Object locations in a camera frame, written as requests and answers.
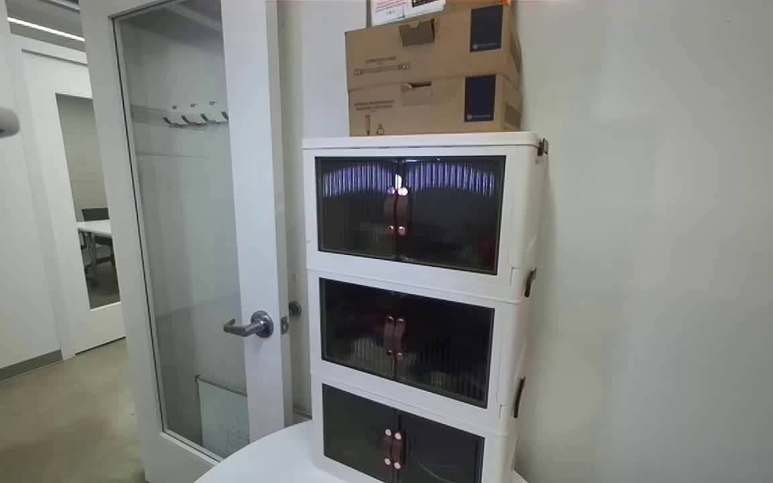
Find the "cabinet door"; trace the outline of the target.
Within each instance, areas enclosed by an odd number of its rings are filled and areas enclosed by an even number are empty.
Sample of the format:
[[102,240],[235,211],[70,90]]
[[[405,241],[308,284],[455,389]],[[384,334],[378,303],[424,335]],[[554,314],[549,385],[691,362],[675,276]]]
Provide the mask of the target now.
[[319,156],[315,170],[319,251],[390,258],[392,236],[384,205],[392,188],[392,162]]
[[420,156],[401,162],[408,207],[401,251],[410,264],[494,275],[500,262],[506,158]]

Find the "white three-tier storage cabinet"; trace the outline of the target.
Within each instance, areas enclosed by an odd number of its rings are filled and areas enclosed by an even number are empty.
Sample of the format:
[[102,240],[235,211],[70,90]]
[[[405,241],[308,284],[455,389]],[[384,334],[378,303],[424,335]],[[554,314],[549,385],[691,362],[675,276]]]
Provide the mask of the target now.
[[[392,256],[322,252],[318,158],[390,158]],[[494,275],[410,264],[401,162],[502,156]],[[542,141],[527,133],[308,141],[302,156],[318,464],[346,483],[510,483],[546,205]]]

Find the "lower cardboard box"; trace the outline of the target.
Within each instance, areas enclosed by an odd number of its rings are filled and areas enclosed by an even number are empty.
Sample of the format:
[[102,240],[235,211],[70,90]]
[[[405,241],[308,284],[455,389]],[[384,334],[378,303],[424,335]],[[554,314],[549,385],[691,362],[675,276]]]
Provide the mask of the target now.
[[349,93],[349,135],[515,133],[522,109],[506,75],[397,80]]

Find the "cardboard box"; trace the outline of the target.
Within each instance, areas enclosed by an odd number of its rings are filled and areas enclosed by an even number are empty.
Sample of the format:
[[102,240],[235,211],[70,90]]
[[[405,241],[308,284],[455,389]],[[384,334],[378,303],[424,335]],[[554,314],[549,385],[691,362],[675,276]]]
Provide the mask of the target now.
[[457,0],[441,13],[349,29],[345,42],[349,90],[443,75],[506,72],[518,78],[522,72],[510,0]]
[[397,80],[349,93],[349,135],[515,133],[522,109],[506,75]]

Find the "upper cardboard box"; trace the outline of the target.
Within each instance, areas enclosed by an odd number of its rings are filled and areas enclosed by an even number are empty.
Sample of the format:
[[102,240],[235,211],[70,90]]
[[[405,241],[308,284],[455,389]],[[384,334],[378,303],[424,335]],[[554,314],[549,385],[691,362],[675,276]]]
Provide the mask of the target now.
[[345,42],[349,90],[443,75],[506,72],[518,78],[522,72],[510,0],[457,0],[441,13],[349,29]]

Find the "white glass panel door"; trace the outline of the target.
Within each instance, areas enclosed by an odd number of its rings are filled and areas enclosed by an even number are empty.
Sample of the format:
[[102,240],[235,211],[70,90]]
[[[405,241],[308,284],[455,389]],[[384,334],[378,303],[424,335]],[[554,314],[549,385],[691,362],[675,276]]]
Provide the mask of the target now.
[[[278,3],[83,0],[83,32],[141,456],[196,483],[291,425]],[[228,122],[165,122],[192,103]]]

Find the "wall coat hook rack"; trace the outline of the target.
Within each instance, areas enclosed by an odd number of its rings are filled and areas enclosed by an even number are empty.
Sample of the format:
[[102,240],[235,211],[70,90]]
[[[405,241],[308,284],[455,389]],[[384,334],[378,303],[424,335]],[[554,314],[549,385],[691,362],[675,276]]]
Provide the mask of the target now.
[[228,122],[228,113],[216,105],[216,103],[208,103],[208,105],[172,105],[166,113],[165,113],[165,122],[169,126],[177,126],[177,130],[189,130],[189,126],[223,126]]

